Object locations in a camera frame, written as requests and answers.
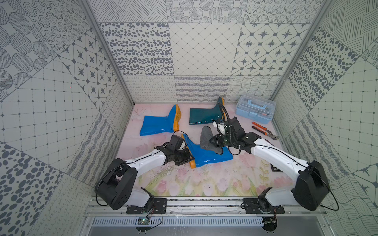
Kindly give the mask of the grey microfibre cloth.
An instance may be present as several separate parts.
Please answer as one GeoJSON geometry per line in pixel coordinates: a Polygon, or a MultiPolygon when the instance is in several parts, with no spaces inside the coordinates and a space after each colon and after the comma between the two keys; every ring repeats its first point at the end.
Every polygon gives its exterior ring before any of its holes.
{"type": "Polygon", "coordinates": [[[204,126],[201,131],[200,135],[200,147],[203,150],[209,150],[213,151],[214,153],[218,155],[223,154],[223,149],[215,146],[210,142],[210,140],[213,138],[213,133],[210,127],[204,126]]]}

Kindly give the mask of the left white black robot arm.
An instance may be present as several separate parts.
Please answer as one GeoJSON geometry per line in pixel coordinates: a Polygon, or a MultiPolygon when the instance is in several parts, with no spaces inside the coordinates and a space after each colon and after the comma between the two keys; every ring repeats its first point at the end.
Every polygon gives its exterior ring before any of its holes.
{"type": "Polygon", "coordinates": [[[135,182],[142,174],[174,162],[180,166],[194,157],[186,145],[186,141],[177,135],[172,135],[169,142],[154,147],[146,155],[132,160],[114,159],[95,186],[95,197],[105,201],[104,206],[118,210],[124,205],[134,206],[143,212],[150,212],[154,208],[154,196],[144,188],[136,188],[135,182]]]}

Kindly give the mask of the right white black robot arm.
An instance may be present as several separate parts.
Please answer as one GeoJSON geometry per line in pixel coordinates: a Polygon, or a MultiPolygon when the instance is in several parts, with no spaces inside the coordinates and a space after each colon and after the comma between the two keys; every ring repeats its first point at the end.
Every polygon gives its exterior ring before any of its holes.
{"type": "Polygon", "coordinates": [[[330,193],[325,170],[319,162],[309,163],[274,147],[256,133],[246,133],[237,118],[227,121],[218,119],[213,126],[218,134],[209,142],[214,146],[233,147],[258,156],[295,181],[293,188],[266,188],[258,197],[261,212],[269,213],[281,205],[300,205],[314,211],[330,193]]]}

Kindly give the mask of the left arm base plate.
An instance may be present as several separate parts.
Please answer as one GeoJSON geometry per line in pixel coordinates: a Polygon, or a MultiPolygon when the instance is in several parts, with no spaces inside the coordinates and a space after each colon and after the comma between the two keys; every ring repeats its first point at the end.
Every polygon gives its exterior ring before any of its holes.
{"type": "Polygon", "coordinates": [[[165,214],[167,207],[166,198],[150,199],[145,206],[128,206],[127,214],[165,214]]]}

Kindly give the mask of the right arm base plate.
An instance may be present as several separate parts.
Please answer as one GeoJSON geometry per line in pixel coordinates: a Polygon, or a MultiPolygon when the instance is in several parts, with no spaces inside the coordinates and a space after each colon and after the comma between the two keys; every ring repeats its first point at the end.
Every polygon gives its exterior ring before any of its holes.
{"type": "Polygon", "coordinates": [[[244,198],[240,205],[246,214],[284,214],[283,206],[271,206],[267,201],[259,198],[244,198]]]}

